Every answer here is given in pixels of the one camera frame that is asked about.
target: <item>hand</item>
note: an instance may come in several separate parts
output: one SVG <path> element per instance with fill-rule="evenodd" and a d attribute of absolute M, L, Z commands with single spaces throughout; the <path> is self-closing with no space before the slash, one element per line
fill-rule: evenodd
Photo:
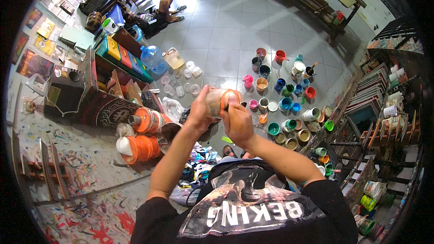
<path fill-rule="evenodd" d="M 190 108 L 190 114 L 184 126 L 191 129 L 191 131 L 199 137 L 208 129 L 212 118 L 206 117 L 207 104 L 205 96 L 210 91 L 210 86 L 207 84 L 200 90 L 198 97 L 193 101 Z"/>
<path fill-rule="evenodd" d="M 241 104 L 229 105 L 229 111 L 220 111 L 226 135 L 239 147 L 247 150 L 255 139 L 252 115 Z"/>

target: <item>water gallon bottle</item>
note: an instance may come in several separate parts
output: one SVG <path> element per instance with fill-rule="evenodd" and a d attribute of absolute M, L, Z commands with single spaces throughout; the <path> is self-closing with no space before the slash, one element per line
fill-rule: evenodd
<path fill-rule="evenodd" d="M 161 51 L 155 45 L 140 47 L 140 61 L 156 75 L 162 75 L 169 69 L 169 64 L 161 56 Z"/>

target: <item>red paint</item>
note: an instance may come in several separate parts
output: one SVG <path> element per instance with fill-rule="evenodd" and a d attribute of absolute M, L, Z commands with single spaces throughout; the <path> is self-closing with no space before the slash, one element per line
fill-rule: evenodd
<path fill-rule="evenodd" d="M 101 228 L 99 231 L 89 229 L 91 232 L 95 233 L 95 235 L 92 237 L 93 239 L 99 238 L 99 242 L 101 244 L 113 244 L 113 239 L 109 236 L 107 236 L 108 228 L 104 228 L 104 220 L 101 220 Z"/>
<path fill-rule="evenodd" d="M 134 229 L 134 220 L 127 212 L 124 211 L 123 214 L 116 214 L 116 216 L 121 220 L 122 228 L 127 230 L 127 232 L 131 235 Z"/>

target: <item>person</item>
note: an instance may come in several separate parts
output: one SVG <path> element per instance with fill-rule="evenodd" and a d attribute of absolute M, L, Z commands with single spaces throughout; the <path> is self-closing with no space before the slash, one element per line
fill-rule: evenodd
<path fill-rule="evenodd" d="M 227 136 L 256 159 L 224 162 L 209 173 L 197 203 L 182 214 L 168 197 L 210 119 L 199 92 L 191 113 L 151 174 L 146 202 L 136 211 L 134 243 L 356 243 L 355 220 L 342 192 L 307 157 L 255 134 L 252 116 L 229 100 L 220 111 Z M 286 178 L 300 184 L 289 190 Z"/>

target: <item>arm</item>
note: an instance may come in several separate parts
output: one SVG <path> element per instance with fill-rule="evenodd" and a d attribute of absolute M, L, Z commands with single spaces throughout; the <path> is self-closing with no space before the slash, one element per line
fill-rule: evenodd
<path fill-rule="evenodd" d="M 235 144 L 264 159 L 288 179 L 304 186 L 325 179 L 307 157 L 254 134 L 252 116 L 245 107 L 230 105 L 228 112 L 221 112 L 221 117 L 226 134 Z"/>
<path fill-rule="evenodd" d="M 205 85 L 192 103 L 187 122 L 176 134 L 168 152 L 155 166 L 151 174 L 149 193 L 146 200 L 153 197 L 169 198 L 170 193 L 179 181 L 182 169 L 193 149 L 194 143 L 210 125 L 210 118 L 205 117 L 205 95 L 209 85 Z"/>

